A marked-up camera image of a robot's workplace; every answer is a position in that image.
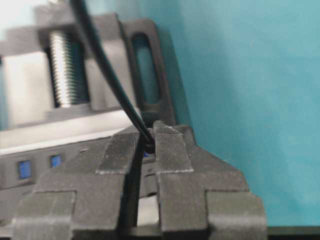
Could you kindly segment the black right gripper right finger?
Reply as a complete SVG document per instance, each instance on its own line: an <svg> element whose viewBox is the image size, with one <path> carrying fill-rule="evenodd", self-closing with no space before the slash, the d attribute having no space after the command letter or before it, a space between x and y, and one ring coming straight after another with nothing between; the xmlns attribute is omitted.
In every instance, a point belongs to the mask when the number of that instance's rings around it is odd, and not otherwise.
<svg viewBox="0 0 320 240"><path fill-rule="evenodd" d="M263 202L240 170L161 121L153 132L163 239L266 239Z"/></svg>

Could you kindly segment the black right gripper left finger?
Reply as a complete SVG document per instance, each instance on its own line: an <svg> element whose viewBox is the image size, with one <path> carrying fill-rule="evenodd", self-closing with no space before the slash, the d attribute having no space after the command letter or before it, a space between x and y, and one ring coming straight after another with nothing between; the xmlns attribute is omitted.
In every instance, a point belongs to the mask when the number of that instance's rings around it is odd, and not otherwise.
<svg viewBox="0 0 320 240"><path fill-rule="evenodd" d="M140 135L118 133L45 172L12 221L14 240L116 240L134 227Z"/></svg>

